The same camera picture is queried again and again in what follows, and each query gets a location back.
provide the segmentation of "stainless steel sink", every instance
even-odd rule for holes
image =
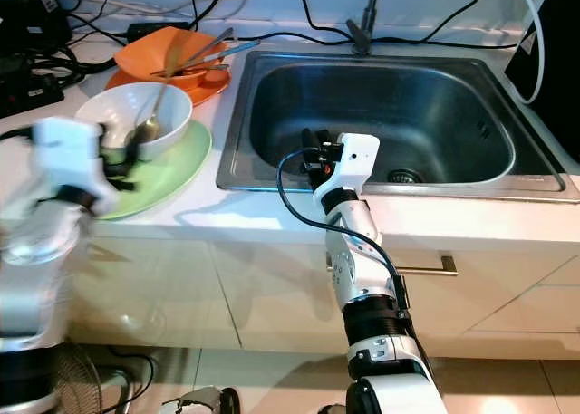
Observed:
[[[580,200],[478,60],[252,52],[217,184],[275,190],[276,165],[304,128],[381,140],[367,193]],[[299,163],[289,190],[309,189]]]

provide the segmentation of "green plate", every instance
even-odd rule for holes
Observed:
[[[135,192],[121,192],[116,212],[101,219],[128,217],[156,206],[184,188],[201,169],[211,149],[211,133],[197,121],[175,146],[151,162],[141,162],[131,172],[129,181],[137,184]]]

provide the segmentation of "orange bowl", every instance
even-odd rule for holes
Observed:
[[[163,77],[154,76],[151,73],[163,70],[165,55],[178,31],[180,30],[175,27],[164,27],[144,36],[116,52],[115,62],[124,72],[140,81],[163,82],[165,80]],[[201,32],[187,31],[187,34],[188,37],[181,47],[179,64],[184,63],[198,50],[214,40],[213,36],[202,34]],[[223,52],[226,48],[224,43],[220,43],[205,52],[203,56]],[[220,62],[221,59],[216,59],[207,64]],[[184,90],[195,88],[203,82],[206,73],[207,71],[202,70],[187,75],[174,76],[169,83]]]

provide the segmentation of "kitchen counter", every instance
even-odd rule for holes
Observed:
[[[81,60],[101,61],[114,46],[106,40],[80,43],[75,51]],[[262,43],[258,50],[349,53],[349,46],[320,46],[299,42]],[[475,57],[484,60],[499,80],[510,52],[475,51],[438,46],[381,45],[375,54]],[[229,191],[216,186],[216,174],[225,144],[246,53],[226,59],[231,63],[232,82],[221,95],[194,108],[193,119],[212,132],[214,145],[197,177],[178,195],[162,204],[117,221],[97,222],[96,236],[202,239],[317,244],[324,233],[294,219],[272,192]],[[23,126],[50,115],[73,116],[90,97],[101,91],[114,71],[97,74],[65,91],[65,100],[54,105],[0,120],[0,131]],[[580,187],[580,167],[561,149],[546,127],[529,108],[521,107],[536,131]],[[0,146],[0,208],[5,226],[21,219],[27,207],[45,189],[28,168],[30,149],[17,140]],[[448,197],[365,196],[387,246],[461,248],[466,242],[488,239],[485,247],[506,249],[580,248],[580,205],[529,203]],[[293,194],[295,207],[310,218],[321,214],[307,194]]]

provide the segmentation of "faucet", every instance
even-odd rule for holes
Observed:
[[[374,17],[377,15],[377,0],[369,0],[362,14],[361,27],[350,18],[346,21],[348,30],[354,39],[353,53],[359,56],[366,56],[371,51],[372,28],[374,27]]]

